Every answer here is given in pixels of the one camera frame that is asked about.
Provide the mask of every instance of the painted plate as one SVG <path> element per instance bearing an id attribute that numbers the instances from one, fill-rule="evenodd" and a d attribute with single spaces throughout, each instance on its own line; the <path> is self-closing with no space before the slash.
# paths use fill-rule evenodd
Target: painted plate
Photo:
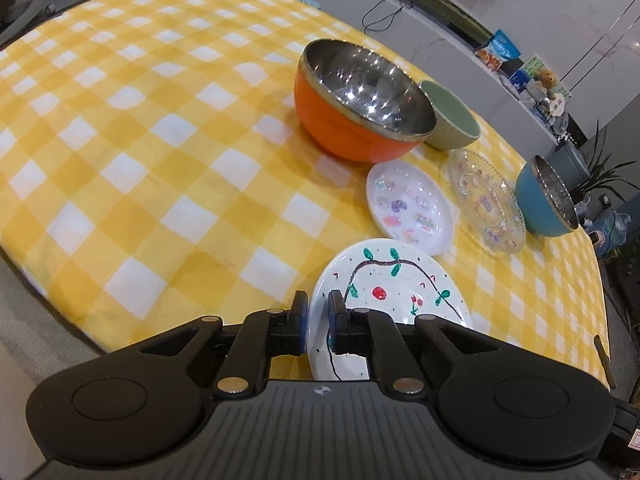
<path id="1" fill-rule="evenodd" d="M 389 238 L 365 240 L 331 261 L 311 297 L 306 353 L 317 381 L 369 379 L 364 357 L 335 355 L 328 349 L 326 301 L 334 289 L 340 290 L 347 308 L 383 310 L 396 323 L 413 324 L 418 314 L 435 314 L 471 327 L 456 284 L 430 256 Z"/>
<path id="2" fill-rule="evenodd" d="M 392 160 L 371 168 L 367 203 L 383 233 L 431 256 L 453 241 L 449 201 L 426 173 L 407 162 Z"/>

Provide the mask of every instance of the red dot painting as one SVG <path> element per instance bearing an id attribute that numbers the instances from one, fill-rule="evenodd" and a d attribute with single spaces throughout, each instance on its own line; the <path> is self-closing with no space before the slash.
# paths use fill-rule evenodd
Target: red dot painting
<path id="1" fill-rule="evenodd" d="M 381 286 L 377 286 L 372 291 L 373 297 L 377 300 L 384 300 L 386 298 L 386 290 Z"/>

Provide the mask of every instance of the green bowl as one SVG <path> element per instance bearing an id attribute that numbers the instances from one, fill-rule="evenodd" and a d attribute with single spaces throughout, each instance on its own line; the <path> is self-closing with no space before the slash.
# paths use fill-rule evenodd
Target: green bowl
<path id="1" fill-rule="evenodd" d="M 424 142 L 438 150 L 456 150 L 480 138 L 478 121 L 457 95 L 435 81 L 421 81 L 420 89 L 428 95 L 438 118 Z"/>

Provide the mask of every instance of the yellow checkered tablecloth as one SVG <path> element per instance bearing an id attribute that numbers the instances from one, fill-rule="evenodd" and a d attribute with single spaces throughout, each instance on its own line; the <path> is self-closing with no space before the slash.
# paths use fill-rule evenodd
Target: yellow checkered tablecloth
<path id="1" fill-rule="evenodd" d="M 69 321 L 106 349 L 205 314 L 226 323 L 309 293 L 325 265 L 379 237 L 369 167 L 323 154 L 292 88 L 304 46 L 364 44 L 295 0 L 92 0 L 0 52 L 1 244 Z M 523 160 L 486 123 L 472 146 L 515 180 Z M 405 159 L 445 190 L 446 154 Z M 494 258 L 464 219 L 437 260 L 474 327 L 604 380 L 607 325 L 582 230 L 529 235 Z M 307 377 L 305 360 L 278 374 Z"/>

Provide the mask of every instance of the blue bowl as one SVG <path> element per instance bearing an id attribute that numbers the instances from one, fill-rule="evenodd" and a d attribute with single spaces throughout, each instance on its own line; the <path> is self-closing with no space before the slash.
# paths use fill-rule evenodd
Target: blue bowl
<path id="1" fill-rule="evenodd" d="M 556 237 L 578 228 L 574 202 L 564 182 L 539 155 L 520 171 L 516 182 L 516 199 L 527 231 Z"/>

